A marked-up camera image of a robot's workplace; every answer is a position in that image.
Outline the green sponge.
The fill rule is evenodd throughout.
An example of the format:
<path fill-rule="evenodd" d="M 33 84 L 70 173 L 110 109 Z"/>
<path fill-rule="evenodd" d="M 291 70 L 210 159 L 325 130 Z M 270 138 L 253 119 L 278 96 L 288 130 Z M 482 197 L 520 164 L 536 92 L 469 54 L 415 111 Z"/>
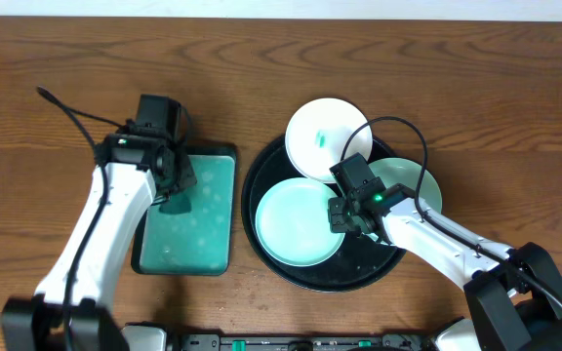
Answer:
<path fill-rule="evenodd" d="M 159 212 L 165 215 L 182 215 L 191 211 L 191 201 L 185 192 L 173 193 L 159 208 Z"/>

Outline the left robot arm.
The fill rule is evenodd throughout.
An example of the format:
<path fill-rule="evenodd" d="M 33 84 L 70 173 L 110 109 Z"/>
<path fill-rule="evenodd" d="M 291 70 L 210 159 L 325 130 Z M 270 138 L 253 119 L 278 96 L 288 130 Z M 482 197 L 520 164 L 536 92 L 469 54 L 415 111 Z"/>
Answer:
<path fill-rule="evenodd" d="M 186 148 L 167 137 L 110 134 L 85 207 L 57 263 L 30 299 L 0 316 L 9 350 L 127 350 L 111 316 L 118 277 L 143 215 L 159 196 L 194 184 Z"/>

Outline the white plate top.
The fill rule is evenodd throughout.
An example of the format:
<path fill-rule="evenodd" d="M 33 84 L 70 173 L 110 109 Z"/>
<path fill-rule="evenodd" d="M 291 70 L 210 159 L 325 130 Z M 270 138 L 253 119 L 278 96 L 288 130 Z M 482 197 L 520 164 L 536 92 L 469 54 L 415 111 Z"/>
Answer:
<path fill-rule="evenodd" d="M 304 104 L 285 133 L 291 164 L 305 177 L 334 183 L 330 168 L 340 161 L 349 137 L 367 122 L 357 107 L 339 98 L 323 97 Z"/>

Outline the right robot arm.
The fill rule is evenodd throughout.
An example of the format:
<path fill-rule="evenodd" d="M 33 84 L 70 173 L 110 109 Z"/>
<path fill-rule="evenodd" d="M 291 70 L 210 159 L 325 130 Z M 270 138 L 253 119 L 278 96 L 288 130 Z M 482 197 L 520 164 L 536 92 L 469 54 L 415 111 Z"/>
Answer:
<path fill-rule="evenodd" d="M 430 337 L 434 350 L 562 350 L 562 276 L 534 243 L 518 249 L 435 212 L 403 185 L 328 202 L 335 232 L 415 254 L 462 289 L 470 313 Z"/>

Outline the pale green plate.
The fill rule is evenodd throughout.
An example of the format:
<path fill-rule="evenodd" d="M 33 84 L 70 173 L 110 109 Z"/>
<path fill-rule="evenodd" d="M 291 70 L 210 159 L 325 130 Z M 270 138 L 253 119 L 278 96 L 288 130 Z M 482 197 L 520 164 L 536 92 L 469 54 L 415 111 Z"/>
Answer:
<path fill-rule="evenodd" d="M 265 192 L 255 217 L 256 235 L 265 252 L 295 267 L 322 263 L 341 247 L 342 233 L 331 231 L 328 201 L 336 193 L 305 177 L 285 179 Z"/>
<path fill-rule="evenodd" d="M 378 176 L 387 188 L 397 183 L 409 188 L 415 188 L 422 168 L 420 164 L 414 161 L 392 157 L 371 162 L 369 167 L 373 174 Z M 429 171 L 424 172 L 420 196 L 433 210 L 442 213 L 443 198 L 441 189 L 435 177 Z"/>

